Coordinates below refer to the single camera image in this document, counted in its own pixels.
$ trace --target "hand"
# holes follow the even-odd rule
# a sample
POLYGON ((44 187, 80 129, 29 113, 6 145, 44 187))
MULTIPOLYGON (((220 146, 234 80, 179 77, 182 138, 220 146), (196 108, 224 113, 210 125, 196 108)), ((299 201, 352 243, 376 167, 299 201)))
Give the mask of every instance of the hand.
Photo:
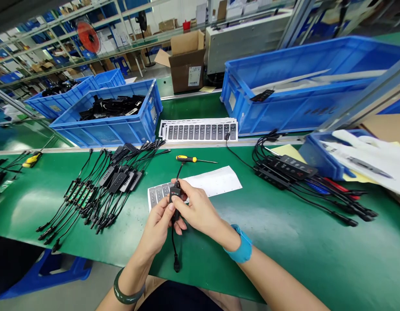
POLYGON ((180 187, 183 189, 190 203, 187 206, 182 199, 177 196, 172 197, 175 208, 188 221, 193 228, 212 237, 216 229, 221 226, 222 219, 214 208, 213 204, 207 197, 203 189, 194 188, 185 180, 179 179, 180 187))
MULTIPOLYGON (((164 197, 151 209, 136 253, 144 259, 150 259, 160 252, 167 238, 168 228, 171 227, 171 217, 174 211, 174 204, 169 203, 169 197, 164 197)), ((187 229, 187 225, 181 217, 174 224, 174 229, 178 235, 182 235, 182 230, 187 229)))

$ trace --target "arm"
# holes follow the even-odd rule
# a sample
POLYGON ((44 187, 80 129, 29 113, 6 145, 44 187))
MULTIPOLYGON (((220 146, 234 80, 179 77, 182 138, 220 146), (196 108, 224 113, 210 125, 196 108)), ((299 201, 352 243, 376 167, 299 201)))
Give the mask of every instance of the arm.
MULTIPOLYGON (((179 181, 190 198, 187 206, 180 198, 173 196, 174 205, 181 215, 195 229, 210 236, 227 251, 236 251, 241 244, 239 234, 219 217, 204 190, 193 188, 184 180, 179 181)), ((238 265, 271 310, 328 310, 308 289, 256 247, 252 248, 250 260, 238 265)))
MULTIPOLYGON (((169 204, 168 201, 169 198, 165 197, 151 209, 137 249, 119 277, 119 290, 127 296, 134 295, 142 289, 152 261, 164 245, 168 228, 171 226, 171 217, 175 211, 174 204, 169 204)), ((186 224, 181 218, 174 224, 174 227, 178 235, 182 235, 182 229, 187 229, 186 224)), ((96 310, 133 311, 134 308, 135 304, 124 305, 119 302, 112 287, 96 310)))

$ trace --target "jade bangle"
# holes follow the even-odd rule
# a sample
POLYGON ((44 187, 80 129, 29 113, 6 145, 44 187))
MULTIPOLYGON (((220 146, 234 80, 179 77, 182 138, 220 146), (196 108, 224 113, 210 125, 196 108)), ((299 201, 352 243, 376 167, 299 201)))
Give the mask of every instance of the jade bangle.
POLYGON ((125 295, 124 293, 122 293, 119 290, 119 286, 118 286, 118 280, 119 280, 119 277, 121 276, 122 270, 124 270, 124 268, 122 268, 118 272, 117 276, 115 277, 115 281, 114 281, 115 297, 117 297, 118 301, 120 303, 123 303, 124 305, 132 305, 133 303, 136 303, 138 301, 138 299, 141 298, 141 296, 143 295, 144 290, 145 290, 145 283, 144 283, 142 289, 138 293, 133 294, 131 296, 125 295))

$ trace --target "screwdriver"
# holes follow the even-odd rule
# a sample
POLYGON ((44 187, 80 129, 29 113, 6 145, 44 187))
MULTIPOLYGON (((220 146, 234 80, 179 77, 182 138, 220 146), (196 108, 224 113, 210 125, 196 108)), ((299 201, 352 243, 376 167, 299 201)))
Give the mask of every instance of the screwdriver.
POLYGON ((176 156, 175 158, 180 162, 194 162, 194 163, 196 163, 198 161, 198 162, 207 162, 207 163, 216 163, 217 164, 217 162, 214 162, 214 161, 199 160, 196 157, 190 158, 190 157, 185 156, 185 155, 179 155, 179 156, 176 156))
POLYGON ((52 141, 54 138, 54 135, 49 139, 49 141, 46 143, 46 145, 43 146, 40 151, 35 151, 33 155, 26 160, 26 162, 23 163, 23 167, 25 168, 32 168, 33 166, 36 165, 37 161, 40 159, 41 155, 43 154, 41 151, 52 141))

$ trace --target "blue stool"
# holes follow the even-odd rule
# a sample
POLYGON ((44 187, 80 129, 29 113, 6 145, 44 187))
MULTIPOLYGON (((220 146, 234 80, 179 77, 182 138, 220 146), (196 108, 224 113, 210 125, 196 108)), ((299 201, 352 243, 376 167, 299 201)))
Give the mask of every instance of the blue stool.
POLYGON ((31 267, 26 275, 10 287, 7 292, 0 295, 0 300, 88 278, 92 268, 84 269, 87 259, 81 257, 75 258, 69 271, 50 274, 51 271, 60 269, 62 262, 61 254, 52 255, 51 252, 49 249, 45 250, 43 257, 31 267))
POLYGON ((128 71, 131 72, 131 69, 128 67, 128 64, 125 61, 124 57, 122 56, 118 58, 111 57, 109 60, 114 64, 115 68, 117 68, 117 64, 119 65, 119 68, 121 69, 123 76, 128 76, 128 71))

